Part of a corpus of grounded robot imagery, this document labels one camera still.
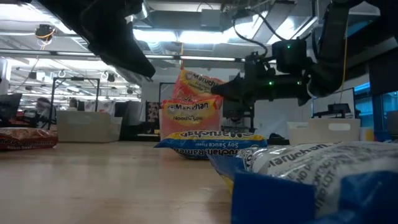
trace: person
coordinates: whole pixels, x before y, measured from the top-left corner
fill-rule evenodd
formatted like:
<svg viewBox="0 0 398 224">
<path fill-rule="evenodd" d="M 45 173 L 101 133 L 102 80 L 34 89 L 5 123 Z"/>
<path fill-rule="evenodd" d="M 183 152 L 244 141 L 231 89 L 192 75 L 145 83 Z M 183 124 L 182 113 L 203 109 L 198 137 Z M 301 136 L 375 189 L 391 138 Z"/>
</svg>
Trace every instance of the person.
<svg viewBox="0 0 398 224">
<path fill-rule="evenodd" d="M 76 98 L 72 98 L 69 101 L 69 108 L 67 110 L 68 111 L 77 111 L 77 105 L 78 105 L 78 102 L 77 102 Z"/>
<path fill-rule="evenodd" d="M 49 99 L 45 97 L 39 97 L 36 102 L 36 110 L 37 114 L 39 115 L 39 121 L 37 122 L 37 128 L 46 128 L 46 124 L 48 124 L 50 121 L 55 123 L 55 117 L 56 117 L 56 111 L 55 107 L 53 107 L 52 111 L 52 119 L 50 120 L 50 105 L 51 102 Z"/>
</svg>

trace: ceiling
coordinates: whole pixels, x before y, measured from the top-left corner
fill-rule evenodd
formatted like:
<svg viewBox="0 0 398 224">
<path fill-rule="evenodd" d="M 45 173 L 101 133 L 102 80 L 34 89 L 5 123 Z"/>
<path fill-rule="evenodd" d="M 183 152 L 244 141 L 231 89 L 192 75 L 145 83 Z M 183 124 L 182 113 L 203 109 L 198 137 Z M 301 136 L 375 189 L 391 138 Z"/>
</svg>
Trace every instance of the ceiling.
<svg viewBox="0 0 398 224">
<path fill-rule="evenodd" d="M 72 30 L 68 30 L 57 18 L 53 17 L 51 13 L 36 1 L 32 1 L 31 5 L 1 4 L 4 2 L 5 0 L 0 0 L 0 11 L 2 12 L 0 14 L 0 49 L 40 50 L 43 42 L 35 37 L 34 31 L 39 24 L 49 24 L 57 28 L 57 33 L 51 43 L 45 46 L 44 50 L 89 52 L 86 48 L 87 43 L 82 38 L 79 38 Z M 305 32 L 302 32 L 300 35 L 298 34 L 299 29 L 308 24 L 312 19 L 309 0 L 298 0 L 292 6 L 278 5 L 278 1 L 274 4 L 274 1 L 266 1 L 264 3 L 264 1 L 240 0 L 210 0 L 207 3 L 191 0 L 156 0 L 147 1 L 146 3 L 150 11 L 149 17 L 143 21 L 133 20 L 136 41 L 145 54 L 177 55 L 182 53 L 183 55 L 202 57 L 244 58 L 253 51 L 263 52 L 264 50 L 261 47 L 241 40 L 231 28 L 231 14 L 237 7 L 241 6 L 250 5 L 259 12 L 262 12 L 262 15 L 269 20 L 270 24 L 277 27 L 277 32 L 285 38 L 304 36 L 311 29 L 320 30 L 322 28 L 322 23 L 314 20 L 314 23 Z M 317 15 L 323 15 L 329 0 L 319 0 L 317 3 L 319 5 Z M 214 13 L 214 11 L 206 10 L 211 8 L 221 9 L 219 13 L 223 14 L 220 22 L 216 22 L 218 24 L 216 30 L 212 27 L 212 20 L 210 22 L 206 21 L 207 18 L 212 17 L 211 13 Z M 351 10 L 349 23 L 353 26 L 364 21 L 371 21 L 378 14 L 377 8 L 364 3 Z M 270 30 L 258 19 L 258 16 L 250 15 L 248 21 L 238 24 L 236 28 L 242 35 L 246 35 L 268 46 L 270 46 L 270 43 L 277 41 Z M 184 31 L 201 31 L 202 33 L 198 33 L 196 36 L 186 35 L 186 41 L 180 43 L 163 41 L 168 39 L 165 31 L 172 34 L 172 38 L 174 35 L 178 40 L 183 38 Z M 209 33 L 219 35 L 207 38 L 206 35 Z M 13 55 L 13 57 L 7 57 L 7 59 L 13 64 L 10 91 L 14 91 L 18 85 L 24 83 L 24 85 L 32 85 L 33 90 L 25 90 L 25 86 L 21 86 L 15 92 L 50 93 L 51 87 L 48 85 L 51 85 L 51 83 L 27 78 L 29 71 L 36 61 L 35 57 L 17 54 Z M 164 82 L 164 80 L 167 80 L 171 76 L 174 76 L 171 78 L 171 80 L 174 80 L 181 63 L 176 60 L 159 59 L 151 60 L 151 62 L 157 70 L 153 77 L 153 81 L 155 82 L 159 80 Z M 242 63 L 203 60 L 186 60 L 184 61 L 184 66 L 243 69 Z M 141 89 L 139 87 L 142 83 L 151 82 L 151 80 L 146 80 L 138 74 L 120 68 L 113 68 L 98 59 L 93 60 L 92 58 L 81 58 L 80 60 L 76 60 L 75 58 L 74 60 L 70 60 L 68 57 L 58 59 L 42 58 L 39 59 L 34 70 L 44 72 L 48 77 L 56 77 L 63 71 L 66 77 L 100 78 L 102 86 L 100 91 L 101 96 L 121 95 L 139 98 L 141 96 Z M 114 73 L 115 81 L 112 83 L 107 82 L 104 73 Z M 68 80 L 65 83 L 70 86 L 87 86 L 87 89 L 82 89 L 84 91 L 80 92 L 82 95 L 90 96 L 95 94 L 95 89 L 91 87 L 93 85 L 90 82 L 73 82 Z M 110 90 L 110 86 L 115 86 L 116 89 Z M 128 86 L 134 89 L 132 95 L 126 93 Z M 60 85 L 55 93 L 64 94 L 66 87 L 66 85 Z"/>
</svg>

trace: table surface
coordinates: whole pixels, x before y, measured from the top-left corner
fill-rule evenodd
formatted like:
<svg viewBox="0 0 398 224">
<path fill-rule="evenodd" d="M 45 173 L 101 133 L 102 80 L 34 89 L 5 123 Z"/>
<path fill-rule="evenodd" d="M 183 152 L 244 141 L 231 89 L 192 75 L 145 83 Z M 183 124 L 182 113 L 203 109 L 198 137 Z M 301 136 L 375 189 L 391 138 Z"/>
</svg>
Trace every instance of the table surface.
<svg viewBox="0 0 398 224">
<path fill-rule="evenodd" d="M 0 153 L 1 223 L 229 223 L 231 196 L 210 163 L 154 144 Z"/>
</svg>

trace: orange ramen package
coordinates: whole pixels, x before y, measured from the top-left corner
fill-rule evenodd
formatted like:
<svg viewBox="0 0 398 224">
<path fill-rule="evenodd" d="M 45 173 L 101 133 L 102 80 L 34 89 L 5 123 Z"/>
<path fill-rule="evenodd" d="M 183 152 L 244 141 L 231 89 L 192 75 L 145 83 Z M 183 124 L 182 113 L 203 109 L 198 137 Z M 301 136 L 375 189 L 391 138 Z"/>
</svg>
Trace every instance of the orange ramen package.
<svg viewBox="0 0 398 224">
<path fill-rule="evenodd" d="M 0 150 L 45 149 L 57 145 L 58 137 L 40 128 L 0 128 Z"/>
<path fill-rule="evenodd" d="M 181 70 L 173 89 L 173 98 L 202 100 L 212 96 L 211 88 L 224 82 L 198 73 Z"/>
<path fill-rule="evenodd" d="M 164 100 L 160 110 L 160 138 L 191 130 L 221 130 L 221 97 L 205 100 Z"/>
</svg>

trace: wooden table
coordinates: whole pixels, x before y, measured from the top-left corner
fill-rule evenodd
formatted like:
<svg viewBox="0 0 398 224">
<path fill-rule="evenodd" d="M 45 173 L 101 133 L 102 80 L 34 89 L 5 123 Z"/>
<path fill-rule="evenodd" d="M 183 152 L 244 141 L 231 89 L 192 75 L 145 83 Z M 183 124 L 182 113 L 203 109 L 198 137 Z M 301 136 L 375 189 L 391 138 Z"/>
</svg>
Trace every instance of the wooden table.
<svg viewBox="0 0 398 224">
<path fill-rule="evenodd" d="M 210 163 L 153 145 L 0 153 L 1 223 L 229 223 L 231 196 Z"/>
</svg>

